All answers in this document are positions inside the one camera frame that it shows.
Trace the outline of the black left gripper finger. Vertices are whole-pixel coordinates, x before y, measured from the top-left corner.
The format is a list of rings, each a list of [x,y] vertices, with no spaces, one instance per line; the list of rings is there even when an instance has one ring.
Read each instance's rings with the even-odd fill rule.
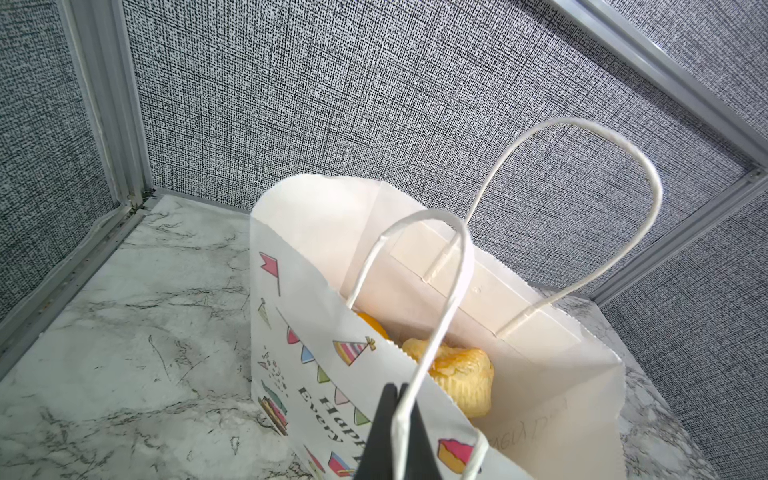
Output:
[[[392,426],[395,423],[396,408],[401,403],[408,387],[408,383],[403,383],[400,387],[394,383],[388,383],[383,387],[372,428],[354,479],[394,479],[395,442],[391,435]],[[404,478],[406,480],[441,479],[418,404],[414,405],[410,413]]]

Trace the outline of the round bun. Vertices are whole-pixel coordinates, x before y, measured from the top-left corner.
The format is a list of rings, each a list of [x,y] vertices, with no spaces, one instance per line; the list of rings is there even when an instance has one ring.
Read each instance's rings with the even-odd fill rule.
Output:
[[[428,374],[468,419],[490,412],[495,369],[485,351],[441,344]]]

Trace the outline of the white paper gift bag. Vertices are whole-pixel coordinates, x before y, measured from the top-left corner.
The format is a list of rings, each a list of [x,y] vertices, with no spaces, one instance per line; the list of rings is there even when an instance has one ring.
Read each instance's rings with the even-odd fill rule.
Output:
[[[477,248],[467,218],[383,181],[302,174],[257,200],[249,240],[252,398],[314,478],[354,479],[388,383],[409,384],[394,479],[415,404],[441,479],[624,477],[620,357]],[[487,415],[468,419],[428,374],[441,344],[490,357]]]

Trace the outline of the striped croissant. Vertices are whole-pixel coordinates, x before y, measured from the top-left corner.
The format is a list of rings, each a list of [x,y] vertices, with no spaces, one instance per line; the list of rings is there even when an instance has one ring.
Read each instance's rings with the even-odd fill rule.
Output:
[[[368,315],[367,313],[360,311],[357,311],[356,315],[360,317],[373,331],[375,331],[378,336],[384,340],[390,340],[388,332],[378,320]]]

